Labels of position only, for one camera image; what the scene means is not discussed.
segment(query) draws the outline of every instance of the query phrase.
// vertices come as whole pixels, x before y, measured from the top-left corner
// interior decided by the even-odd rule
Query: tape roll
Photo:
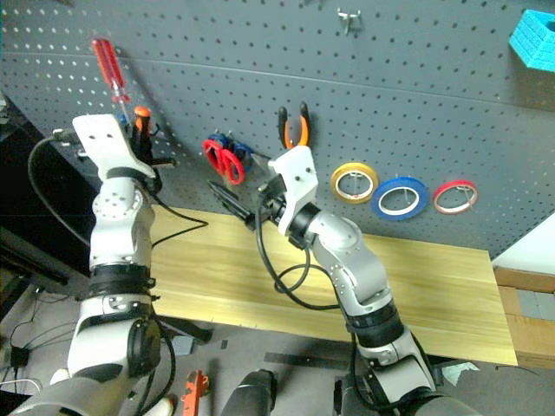
[[[441,195],[443,195],[445,192],[453,188],[461,188],[462,191],[468,188],[472,190],[472,196],[467,197],[467,202],[465,202],[464,204],[455,206],[453,208],[446,208],[445,206],[441,206],[439,203],[439,199],[441,198]],[[442,186],[437,188],[437,190],[434,192],[434,207],[438,212],[442,214],[448,214],[448,215],[460,214],[464,211],[468,211],[469,209],[471,209],[472,206],[476,204],[476,202],[478,202],[478,187],[472,180],[467,180],[467,179],[452,180],[450,182],[443,184]]]
[[[352,194],[342,191],[339,187],[341,179],[349,175],[361,175],[370,183],[368,189],[364,192]],[[339,166],[332,174],[330,179],[330,187],[333,194],[344,202],[349,204],[362,204],[372,197],[372,193],[377,188],[378,175],[374,169],[360,162],[349,162]]]
[[[383,200],[391,193],[397,190],[405,190],[415,195],[415,200],[407,208],[401,210],[389,210],[383,207]],[[428,203],[428,190],[426,186],[418,179],[410,177],[400,177],[383,182],[378,189],[375,190],[370,204],[375,214],[382,219],[391,221],[401,221],[403,219],[412,218],[420,214]]]

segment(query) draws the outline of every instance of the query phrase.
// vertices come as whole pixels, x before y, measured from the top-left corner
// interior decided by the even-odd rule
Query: yellow tape roll
[[[369,188],[364,192],[357,194],[342,191],[339,188],[339,181],[350,174],[362,175],[370,183]],[[345,163],[344,165],[339,166],[331,174],[331,191],[336,197],[349,204],[362,204],[363,202],[368,201],[370,197],[372,197],[372,193],[374,193],[374,190],[378,187],[378,185],[378,174],[375,170],[360,162]]]

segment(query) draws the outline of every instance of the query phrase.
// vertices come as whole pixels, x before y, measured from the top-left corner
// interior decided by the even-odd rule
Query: red tape roll
[[[455,206],[454,208],[446,208],[444,206],[441,206],[438,203],[441,195],[443,195],[445,192],[449,191],[450,189],[458,188],[458,187],[469,188],[470,190],[472,190],[472,196],[468,199],[467,202],[465,202],[462,205]],[[434,192],[434,207],[438,212],[442,214],[447,214],[447,215],[460,214],[472,208],[472,206],[476,204],[477,201],[478,201],[478,187],[472,180],[466,180],[466,179],[452,180],[450,182],[443,184],[442,186],[437,188],[437,191]]]

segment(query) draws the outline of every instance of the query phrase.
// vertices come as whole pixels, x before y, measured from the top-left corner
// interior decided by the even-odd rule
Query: orange tool
[[[183,416],[198,416],[199,400],[206,395],[208,386],[208,376],[203,375],[200,370],[193,371],[187,376],[185,394],[181,396],[184,404]]]
[[[310,118],[309,108],[306,102],[301,102],[300,108],[301,119],[301,140],[297,144],[289,137],[289,121],[287,120],[287,108],[280,107],[277,111],[277,130],[279,131],[279,141],[286,149],[292,149],[295,146],[308,146],[310,141]]]
[[[125,103],[130,101],[129,95],[125,90],[125,81],[115,59],[114,45],[108,39],[93,39],[92,46],[104,81],[112,90],[112,100],[120,103],[121,111],[123,111],[127,123],[131,123],[125,108]]]

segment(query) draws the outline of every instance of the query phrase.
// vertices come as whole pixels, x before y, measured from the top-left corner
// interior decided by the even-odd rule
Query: white wall
[[[555,275],[555,214],[497,256],[493,265]]]

